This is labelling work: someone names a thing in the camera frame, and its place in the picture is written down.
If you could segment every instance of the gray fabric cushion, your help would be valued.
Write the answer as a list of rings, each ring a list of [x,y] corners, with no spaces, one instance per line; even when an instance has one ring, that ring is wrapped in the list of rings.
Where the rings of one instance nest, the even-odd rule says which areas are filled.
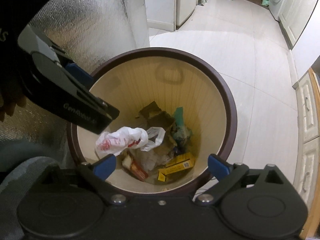
[[[17,207],[48,166],[58,162],[48,157],[29,159],[15,168],[0,184],[0,239],[20,240],[24,234],[17,219]]]
[[[60,164],[63,156],[49,147],[22,140],[5,141],[0,144],[0,171],[12,171],[20,163],[38,156],[50,157]]]

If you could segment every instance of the human hand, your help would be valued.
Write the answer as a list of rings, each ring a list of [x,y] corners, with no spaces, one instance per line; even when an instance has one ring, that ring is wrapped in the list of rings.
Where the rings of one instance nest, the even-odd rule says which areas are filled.
[[[24,107],[27,98],[23,95],[22,89],[15,76],[6,76],[0,79],[0,121],[4,121],[5,114],[13,116],[17,106]]]

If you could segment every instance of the finger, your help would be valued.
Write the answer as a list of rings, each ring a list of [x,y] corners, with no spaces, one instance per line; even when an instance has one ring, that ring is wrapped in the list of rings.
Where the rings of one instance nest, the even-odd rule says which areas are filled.
[[[26,104],[27,104],[27,98],[25,96],[23,96],[17,100],[17,106],[25,107]]]
[[[0,121],[4,121],[4,111],[0,111]]]
[[[8,103],[5,105],[5,112],[8,116],[13,116],[16,103]]]

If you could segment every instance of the screw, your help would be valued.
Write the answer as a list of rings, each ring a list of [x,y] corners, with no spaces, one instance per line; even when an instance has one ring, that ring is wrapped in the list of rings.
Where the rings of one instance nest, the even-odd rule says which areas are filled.
[[[200,196],[198,196],[198,200],[202,203],[210,203],[211,201],[213,201],[213,196],[210,194],[201,194]]]
[[[164,205],[166,204],[166,201],[164,201],[164,200],[159,200],[159,201],[158,201],[158,204],[159,204],[160,206],[164,206]]]
[[[111,197],[111,201],[114,204],[122,204],[127,200],[127,198],[122,194],[115,194]]]

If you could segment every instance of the trash can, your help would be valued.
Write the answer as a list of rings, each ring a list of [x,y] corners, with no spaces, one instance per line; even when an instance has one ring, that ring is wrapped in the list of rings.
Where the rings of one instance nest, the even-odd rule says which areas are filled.
[[[182,178],[171,184],[149,184],[129,175],[118,160],[116,170],[106,182],[120,192],[191,194],[212,177],[207,164],[210,154],[228,158],[236,137],[236,105],[226,82],[205,61],[176,49],[137,49],[110,59],[92,76],[95,83],[90,92],[120,110],[108,131],[134,126],[132,120],[137,113],[156,101],[169,114],[183,106],[185,124],[193,133],[190,148],[196,161]],[[98,161],[94,148],[99,136],[74,124],[67,128],[74,161],[77,164]]]

